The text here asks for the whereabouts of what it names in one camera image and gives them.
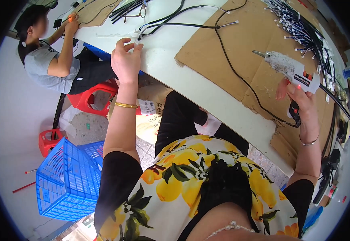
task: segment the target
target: gold bangle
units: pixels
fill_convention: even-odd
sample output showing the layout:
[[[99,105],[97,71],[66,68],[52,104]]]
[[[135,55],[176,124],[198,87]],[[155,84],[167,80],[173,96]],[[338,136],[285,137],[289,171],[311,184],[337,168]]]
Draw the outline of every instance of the gold bangle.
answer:
[[[121,106],[121,107],[125,107],[125,108],[133,108],[133,109],[137,109],[139,108],[137,105],[131,105],[131,104],[122,104],[119,102],[116,102],[117,106]]]

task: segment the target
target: gray t-shirt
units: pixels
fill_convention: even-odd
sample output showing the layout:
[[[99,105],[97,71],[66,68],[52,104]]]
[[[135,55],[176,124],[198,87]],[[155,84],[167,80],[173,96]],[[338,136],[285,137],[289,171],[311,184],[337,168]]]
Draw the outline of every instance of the gray t-shirt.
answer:
[[[47,40],[40,40],[40,48],[25,56],[25,70],[38,84],[48,89],[68,94],[74,78],[80,69],[80,60],[73,58],[70,72],[66,77],[48,75],[48,67],[53,58],[60,53],[54,50]]]

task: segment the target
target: woman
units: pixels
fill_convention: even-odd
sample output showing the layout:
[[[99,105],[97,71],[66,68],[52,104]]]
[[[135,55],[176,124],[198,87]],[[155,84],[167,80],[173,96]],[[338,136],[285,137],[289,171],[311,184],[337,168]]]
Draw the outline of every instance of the woman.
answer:
[[[321,165],[314,95],[286,80],[278,88],[276,99],[287,92],[300,106],[302,120],[296,169],[283,192],[243,155],[248,143],[225,125],[214,137],[197,135],[194,120],[205,121],[206,114],[174,91],[163,109],[154,165],[143,172],[135,148],[133,108],[143,46],[130,54],[134,44],[124,45],[129,41],[121,39],[112,52],[120,86],[104,143],[97,240],[299,237]]]
[[[48,28],[47,8],[32,5],[18,18],[18,55],[28,75],[38,84],[64,94],[79,94],[111,78],[116,78],[110,63],[99,61],[89,49],[73,57],[73,36],[79,25],[65,21],[49,38],[40,40]],[[51,45],[65,32],[61,53]]]

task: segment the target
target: handwritten label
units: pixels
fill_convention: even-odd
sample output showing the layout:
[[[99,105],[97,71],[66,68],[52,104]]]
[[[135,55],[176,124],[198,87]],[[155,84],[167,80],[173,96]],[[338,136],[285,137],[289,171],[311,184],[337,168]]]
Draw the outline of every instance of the handwritten label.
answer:
[[[142,115],[156,114],[155,104],[149,100],[138,99]]]

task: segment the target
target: blue container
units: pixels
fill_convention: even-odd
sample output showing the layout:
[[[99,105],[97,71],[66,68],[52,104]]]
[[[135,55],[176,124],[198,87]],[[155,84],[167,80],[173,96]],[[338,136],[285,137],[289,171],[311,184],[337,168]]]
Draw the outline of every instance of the blue container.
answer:
[[[349,68],[346,68],[342,71],[343,75],[344,75],[344,78],[345,80],[347,80],[348,78],[350,78],[350,67]]]
[[[97,164],[102,168],[102,152],[103,152],[104,141],[93,142],[81,146],[77,146],[82,152],[85,152],[90,158],[94,159]]]
[[[101,172],[97,163],[65,137],[36,173],[40,215],[77,221],[95,211]]]
[[[95,46],[92,46],[87,43],[83,43],[83,46],[87,47],[92,53],[94,53],[97,57],[99,57],[103,61],[110,61],[110,54],[107,52],[96,48]]]

